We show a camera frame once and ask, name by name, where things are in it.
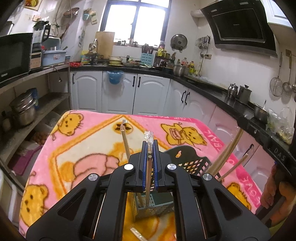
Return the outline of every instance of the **microwave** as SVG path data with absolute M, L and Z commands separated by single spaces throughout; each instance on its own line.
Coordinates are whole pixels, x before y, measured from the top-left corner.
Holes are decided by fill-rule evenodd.
M 30 72 L 33 33 L 10 34 L 0 37 L 0 84 Z

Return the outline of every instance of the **human hand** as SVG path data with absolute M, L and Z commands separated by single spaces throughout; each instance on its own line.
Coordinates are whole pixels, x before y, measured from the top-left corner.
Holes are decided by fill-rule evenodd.
M 271 169 L 271 174 L 265 184 L 260 203 L 266 209 L 274 204 L 274 195 L 276 193 L 276 183 L 274 176 L 276 174 L 276 165 Z M 283 205 L 271 216 L 271 224 L 275 226 L 283 221 L 291 213 L 296 203 L 296 189 L 288 182 L 280 182 L 279 191 L 286 198 Z

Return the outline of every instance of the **plastic bag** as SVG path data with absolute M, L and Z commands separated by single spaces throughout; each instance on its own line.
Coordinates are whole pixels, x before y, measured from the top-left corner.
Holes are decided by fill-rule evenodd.
M 290 145 L 294 134 L 294 120 L 291 108 L 283 108 L 279 115 L 271 109 L 268 109 L 268 113 L 267 127 L 274 134 L 277 133 L 284 142 Z

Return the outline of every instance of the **kitchen cabinet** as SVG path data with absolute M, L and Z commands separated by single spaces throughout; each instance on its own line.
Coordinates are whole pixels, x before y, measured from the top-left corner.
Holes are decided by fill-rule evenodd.
M 235 137 L 236 132 L 238 130 L 237 121 L 218 107 L 215 108 L 215 111 L 208 124 L 208 127 L 216 134 L 216 136 L 225 145 L 231 142 L 231 140 Z M 233 154 L 238 159 L 241 159 L 251 144 L 254 145 L 253 152 L 249 152 L 250 155 L 243 162 L 243 165 L 245 165 L 248 162 L 248 160 L 252 157 L 253 153 L 259 147 L 259 143 L 256 142 L 251 135 L 244 132 L 240 141 L 238 142 L 237 146 L 233 151 Z
M 263 150 L 262 146 L 259 146 L 244 168 L 260 190 L 263 191 L 273 165 L 272 157 Z
M 275 23 L 292 28 L 288 18 L 273 0 L 263 0 L 268 23 Z
M 171 80 L 164 115 L 195 118 L 208 125 L 215 104 L 184 85 Z
M 171 80 L 168 88 L 168 95 L 165 101 L 165 107 L 163 115 L 182 117 L 184 108 L 184 99 L 188 93 L 188 88 L 178 83 L 177 81 Z
M 170 79 L 138 74 L 134 115 L 163 115 Z
M 184 104 L 183 117 L 198 119 L 206 125 L 209 124 L 216 107 L 214 103 L 190 89 L 184 95 Z
M 71 72 L 70 77 L 72 109 L 101 112 L 103 72 Z
M 296 42 L 296 33 L 288 18 L 273 0 L 262 1 L 267 23 L 276 36 L 279 44 L 293 47 Z
M 103 72 L 102 112 L 110 114 L 133 114 L 133 103 L 137 86 L 137 74 L 125 74 L 117 85 L 109 82 L 109 75 Z

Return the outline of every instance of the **cabinet knob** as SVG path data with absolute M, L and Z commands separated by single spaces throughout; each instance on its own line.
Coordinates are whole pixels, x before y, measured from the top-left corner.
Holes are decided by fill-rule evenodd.
M 185 98 L 185 105 L 187 105 L 186 103 L 186 100 L 187 100 L 187 97 L 190 95 L 190 92 L 188 92 L 188 94 L 186 95 L 186 98 Z

